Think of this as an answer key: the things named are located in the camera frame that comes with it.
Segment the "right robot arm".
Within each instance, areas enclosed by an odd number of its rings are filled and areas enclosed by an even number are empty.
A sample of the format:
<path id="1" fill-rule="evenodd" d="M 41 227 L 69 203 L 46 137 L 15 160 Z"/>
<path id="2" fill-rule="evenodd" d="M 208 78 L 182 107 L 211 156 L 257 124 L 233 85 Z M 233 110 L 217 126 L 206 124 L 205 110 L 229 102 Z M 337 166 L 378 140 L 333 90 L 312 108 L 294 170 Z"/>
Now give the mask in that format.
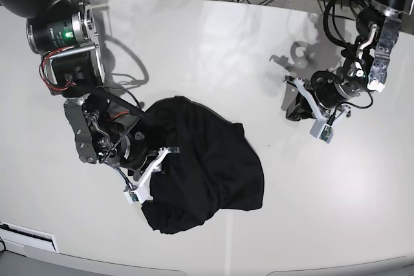
<path id="1" fill-rule="evenodd" d="M 53 96 L 65 98 L 80 160 L 138 180 L 157 156 L 137 130 L 148 115 L 138 100 L 127 102 L 105 85 L 90 0 L 1 0 L 1 5 L 26 19 L 28 44 L 41 58 L 40 78 Z"/>

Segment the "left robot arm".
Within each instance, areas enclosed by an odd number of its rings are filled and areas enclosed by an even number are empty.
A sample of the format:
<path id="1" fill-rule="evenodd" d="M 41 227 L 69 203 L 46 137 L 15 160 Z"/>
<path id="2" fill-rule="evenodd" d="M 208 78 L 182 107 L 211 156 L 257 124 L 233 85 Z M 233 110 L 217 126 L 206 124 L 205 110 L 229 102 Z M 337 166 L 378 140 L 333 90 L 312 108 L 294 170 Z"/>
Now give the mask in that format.
<path id="1" fill-rule="evenodd" d="M 336 5 L 342 1 L 329 0 L 322 26 L 327 39 L 342 48 L 344 63 L 335 70 L 316 71 L 303 82 L 305 94 L 298 93 L 287 107 L 286 118 L 290 121 L 315 119 L 318 113 L 333 119 L 361 93 L 372 95 L 385 87 L 402 15 L 410 14 L 413 7 L 408 0 L 348 0 L 350 5 L 360 6 L 355 19 L 357 36 L 351 43 L 336 23 Z"/>

